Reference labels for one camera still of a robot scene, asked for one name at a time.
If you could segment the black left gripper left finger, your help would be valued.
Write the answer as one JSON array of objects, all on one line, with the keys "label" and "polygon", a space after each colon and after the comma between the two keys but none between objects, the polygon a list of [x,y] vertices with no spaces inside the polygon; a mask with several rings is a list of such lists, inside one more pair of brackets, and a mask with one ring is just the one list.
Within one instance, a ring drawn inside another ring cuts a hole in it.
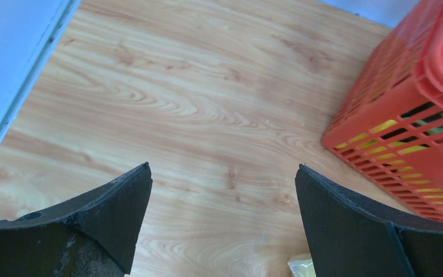
[{"label": "black left gripper left finger", "polygon": [[59,204],[0,220],[0,276],[130,274],[152,183],[143,163]]}]

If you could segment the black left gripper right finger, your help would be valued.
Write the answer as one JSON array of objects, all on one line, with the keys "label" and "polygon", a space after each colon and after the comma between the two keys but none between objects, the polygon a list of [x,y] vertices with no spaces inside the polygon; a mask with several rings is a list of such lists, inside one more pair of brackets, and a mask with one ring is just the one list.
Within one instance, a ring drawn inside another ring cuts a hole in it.
[{"label": "black left gripper right finger", "polygon": [[295,188],[317,276],[443,276],[443,222],[377,202],[305,165]]}]

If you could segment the clear zip top bag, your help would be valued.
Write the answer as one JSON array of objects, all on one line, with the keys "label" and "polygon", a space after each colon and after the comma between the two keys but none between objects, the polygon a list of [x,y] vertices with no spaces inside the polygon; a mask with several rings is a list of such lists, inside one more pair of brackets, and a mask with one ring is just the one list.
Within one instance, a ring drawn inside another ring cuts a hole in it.
[{"label": "clear zip top bag", "polygon": [[288,261],[288,267],[293,277],[316,277],[311,254],[299,254],[292,256]]}]

